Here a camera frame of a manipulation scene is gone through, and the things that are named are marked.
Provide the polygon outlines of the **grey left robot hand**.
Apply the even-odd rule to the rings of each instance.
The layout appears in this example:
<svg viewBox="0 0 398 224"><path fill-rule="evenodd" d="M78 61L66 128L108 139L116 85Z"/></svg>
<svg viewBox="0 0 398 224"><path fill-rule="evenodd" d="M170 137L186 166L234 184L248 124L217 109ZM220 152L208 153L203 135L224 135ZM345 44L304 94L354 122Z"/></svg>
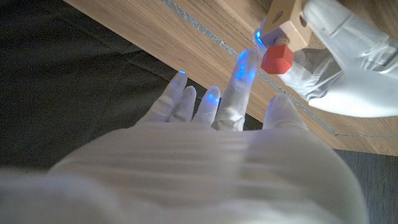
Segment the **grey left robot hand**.
<svg viewBox="0 0 398 224"><path fill-rule="evenodd" d="M273 1L254 34L261 68L310 106L359 118L397 115L397 39L337 1Z"/></svg>

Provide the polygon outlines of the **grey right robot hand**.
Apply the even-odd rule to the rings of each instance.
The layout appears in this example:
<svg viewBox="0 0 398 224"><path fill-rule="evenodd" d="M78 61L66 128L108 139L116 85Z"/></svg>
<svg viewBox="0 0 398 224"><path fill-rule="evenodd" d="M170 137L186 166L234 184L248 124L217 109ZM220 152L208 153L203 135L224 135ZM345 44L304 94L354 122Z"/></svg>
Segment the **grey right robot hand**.
<svg viewBox="0 0 398 224"><path fill-rule="evenodd" d="M367 223L361 186L285 95L244 131L258 54L239 56L224 93L197 110L178 72L133 126L47 172L1 171L2 223Z"/></svg>

